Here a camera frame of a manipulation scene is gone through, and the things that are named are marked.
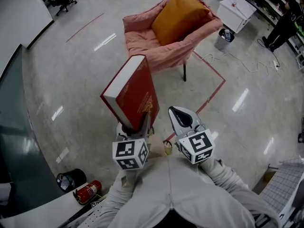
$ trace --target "tiled floor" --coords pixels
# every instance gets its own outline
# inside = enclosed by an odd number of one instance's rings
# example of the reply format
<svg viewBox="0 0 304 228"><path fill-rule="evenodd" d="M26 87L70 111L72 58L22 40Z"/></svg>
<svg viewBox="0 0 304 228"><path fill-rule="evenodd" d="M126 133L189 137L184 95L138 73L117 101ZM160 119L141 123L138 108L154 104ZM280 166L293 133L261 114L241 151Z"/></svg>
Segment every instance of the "tiled floor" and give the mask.
<svg viewBox="0 0 304 228"><path fill-rule="evenodd" d="M81 168L89 181L98 179L108 188L117 173L112 160L117 121L99 96L128 58L122 18L148 10L161 0L77 1L68 13L55 18L31 48L32 66L24 69L25 93L33 129L53 173ZM216 11L220 0L205 1ZM57 8L50 11L55 15ZM273 65L274 56L257 43L258 38L269 34L267 27L268 23L255 13L227 50L251 71L256 70L258 61ZM117 35L113 40L94 51L113 33ZM214 33L202 41L195 50L198 55L222 56L214 48L216 38ZM161 107L154 124L156 134L162 139L172 134L167 114L170 105L197 111L210 100L199 116L217 136L216 156L252 188L270 162L298 157L304 148L297 143L304 78L297 71L295 54L288 44L275 54L282 66L280 75L271 69L268 75L264 66L250 73L231 55L212 63L225 82L197 56L188 61L186 83L181 66L153 75ZM246 89L243 104L233 111ZM63 110L54 119L61 106ZM68 154L57 163L65 148Z"/></svg>

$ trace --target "zipper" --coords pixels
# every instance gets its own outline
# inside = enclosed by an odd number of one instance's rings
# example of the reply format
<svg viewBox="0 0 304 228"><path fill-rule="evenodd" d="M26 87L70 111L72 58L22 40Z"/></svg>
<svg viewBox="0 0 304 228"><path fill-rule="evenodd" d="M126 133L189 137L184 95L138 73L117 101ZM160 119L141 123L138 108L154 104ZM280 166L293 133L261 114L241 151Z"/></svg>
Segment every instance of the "zipper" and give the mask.
<svg viewBox="0 0 304 228"><path fill-rule="evenodd" d="M172 202L172 184L171 184L171 171L170 171L170 163L169 158L167 157L168 167L169 167L169 186L170 186L170 193L169 193L169 200L170 200L170 210L173 210L173 202Z"/></svg>

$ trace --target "book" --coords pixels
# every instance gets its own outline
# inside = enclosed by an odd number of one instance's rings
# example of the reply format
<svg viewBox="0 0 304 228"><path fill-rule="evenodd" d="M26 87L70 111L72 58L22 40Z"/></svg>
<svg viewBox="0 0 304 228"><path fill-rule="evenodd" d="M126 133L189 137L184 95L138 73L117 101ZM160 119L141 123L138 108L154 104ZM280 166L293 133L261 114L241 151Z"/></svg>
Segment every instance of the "book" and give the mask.
<svg viewBox="0 0 304 228"><path fill-rule="evenodd" d="M146 114L152 127L159 104L146 57L131 56L100 97L127 129L140 131Z"/></svg>

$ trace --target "white table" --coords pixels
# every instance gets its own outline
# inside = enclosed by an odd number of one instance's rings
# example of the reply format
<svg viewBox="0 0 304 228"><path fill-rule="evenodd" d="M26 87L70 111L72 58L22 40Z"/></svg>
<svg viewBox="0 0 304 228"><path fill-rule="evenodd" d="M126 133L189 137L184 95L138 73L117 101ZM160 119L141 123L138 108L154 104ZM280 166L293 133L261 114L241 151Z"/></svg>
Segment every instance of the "white table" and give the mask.
<svg viewBox="0 0 304 228"><path fill-rule="evenodd" d="M73 191L30 211L0 219L0 224L5 228L58 227L84 207L76 201Z"/></svg>
<svg viewBox="0 0 304 228"><path fill-rule="evenodd" d="M246 0L223 0L219 2L217 15L224 25L238 33L250 21L257 9Z"/></svg>

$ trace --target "pink armchair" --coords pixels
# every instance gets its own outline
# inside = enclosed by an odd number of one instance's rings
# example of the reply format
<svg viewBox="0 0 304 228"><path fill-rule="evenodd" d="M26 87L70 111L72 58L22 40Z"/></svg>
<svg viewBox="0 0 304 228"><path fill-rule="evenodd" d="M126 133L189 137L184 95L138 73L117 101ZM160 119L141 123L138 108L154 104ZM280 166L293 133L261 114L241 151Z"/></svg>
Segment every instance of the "pink armchair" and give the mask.
<svg viewBox="0 0 304 228"><path fill-rule="evenodd" d="M146 55L152 73L183 64L186 81L187 59L204 38L219 30L223 24L203 0L198 0L210 9L206 23L187 35L183 41L161 46L151 25L168 1L163 0L147 12L123 18L126 45L130 56Z"/></svg>

